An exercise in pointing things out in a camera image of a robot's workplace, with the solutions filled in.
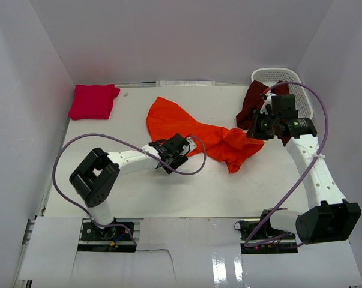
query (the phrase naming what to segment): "orange cloth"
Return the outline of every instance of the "orange cloth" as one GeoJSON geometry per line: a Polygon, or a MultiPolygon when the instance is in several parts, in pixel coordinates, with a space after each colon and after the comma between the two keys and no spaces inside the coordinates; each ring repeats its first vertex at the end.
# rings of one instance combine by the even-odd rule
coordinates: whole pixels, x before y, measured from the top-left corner
{"type": "MultiPolygon", "coordinates": [[[[158,97],[149,110],[147,129],[153,141],[168,139],[179,133],[183,137],[195,135],[204,142],[207,155],[218,162],[225,161],[229,173],[237,172],[246,159],[257,153],[264,145],[261,140],[246,138],[242,129],[226,129],[197,122],[179,105],[158,97]]],[[[203,152],[198,141],[197,148],[189,156],[203,152]]]]}

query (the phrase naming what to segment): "gray wall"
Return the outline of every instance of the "gray wall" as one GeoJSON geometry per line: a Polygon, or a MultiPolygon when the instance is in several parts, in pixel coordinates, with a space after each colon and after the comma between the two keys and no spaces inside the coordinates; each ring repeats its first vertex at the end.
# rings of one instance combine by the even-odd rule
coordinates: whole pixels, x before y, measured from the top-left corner
{"type": "Polygon", "coordinates": [[[0,0],[0,288],[10,287],[73,83],[28,0],[0,0]]]}
{"type": "MultiPolygon", "coordinates": [[[[336,0],[298,66],[330,116],[326,161],[339,188],[362,208],[362,1],[336,0]]],[[[323,127],[317,103],[315,121],[323,127]]],[[[362,276],[362,218],[350,238],[362,276]]]]}
{"type": "Polygon", "coordinates": [[[331,2],[31,0],[75,83],[249,83],[296,68],[331,2]]]}

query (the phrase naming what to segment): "maroon cloth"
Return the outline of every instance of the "maroon cloth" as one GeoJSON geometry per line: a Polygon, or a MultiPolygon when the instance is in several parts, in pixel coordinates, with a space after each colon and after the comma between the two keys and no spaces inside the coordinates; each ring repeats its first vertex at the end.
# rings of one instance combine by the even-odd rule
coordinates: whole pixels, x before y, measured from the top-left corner
{"type": "Polygon", "coordinates": [[[113,84],[100,85],[76,85],[74,101],[68,116],[72,120],[80,119],[109,119],[114,105],[114,98],[118,96],[120,89],[113,84]]]}
{"type": "MultiPolygon", "coordinates": [[[[249,129],[252,120],[254,110],[259,110],[264,105],[264,99],[261,94],[265,91],[268,86],[258,81],[252,81],[250,84],[245,99],[243,100],[242,111],[237,115],[237,127],[240,129],[249,129]]],[[[277,95],[289,94],[289,85],[281,85],[272,90],[272,93],[277,95]]]]}

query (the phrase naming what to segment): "plastic laundry basket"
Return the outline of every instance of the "plastic laundry basket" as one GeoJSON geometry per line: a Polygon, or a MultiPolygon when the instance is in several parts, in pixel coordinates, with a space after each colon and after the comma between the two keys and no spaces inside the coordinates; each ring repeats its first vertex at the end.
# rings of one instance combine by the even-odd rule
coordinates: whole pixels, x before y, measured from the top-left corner
{"type": "MultiPolygon", "coordinates": [[[[252,73],[252,81],[257,80],[262,82],[264,85],[273,86],[278,81],[295,81],[301,82],[298,75],[285,68],[261,68],[257,69],[252,73]]],[[[298,117],[313,118],[313,109],[304,88],[297,85],[289,85],[291,94],[295,95],[295,107],[298,110],[298,117]]]]}

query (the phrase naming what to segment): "red cloth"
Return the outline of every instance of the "red cloth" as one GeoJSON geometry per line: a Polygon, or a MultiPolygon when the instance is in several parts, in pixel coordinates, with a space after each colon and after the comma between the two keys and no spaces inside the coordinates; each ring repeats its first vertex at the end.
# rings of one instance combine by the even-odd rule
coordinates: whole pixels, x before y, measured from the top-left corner
{"type": "MultiPolygon", "coordinates": [[[[179,105],[158,97],[149,110],[147,128],[153,141],[168,139],[179,133],[183,137],[195,135],[205,144],[207,155],[218,162],[224,161],[229,173],[237,172],[241,164],[264,145],[263,141],[246,138],[240,129],[226,129],[197,122],[179,105]]],[[[197,148],[189,156],[203,152],[197,148]]]]}
{"type": "MultiPolygon", "coordinates": [[[[259,110],[264,105],[264,99],[261,94],[267,88],[266,85],[258,81],[252,81],[250,84],[245,99],[243,100],[242,111],[237,115],[237,127],[240,129],[249,129],[253,121],[254,110],[259,110]]],[[[289,85],[281,85],[272,90],[277,95],[289,94],[289,85]]]]}
{"type": "Polygon", "coordinates": [[[114,98],[118,96],[119,88],[113,84],[100,86],[76,85],[74,101],[68,116],[72,120],[81,119],[109,119],[114,105],[114,98]]]}

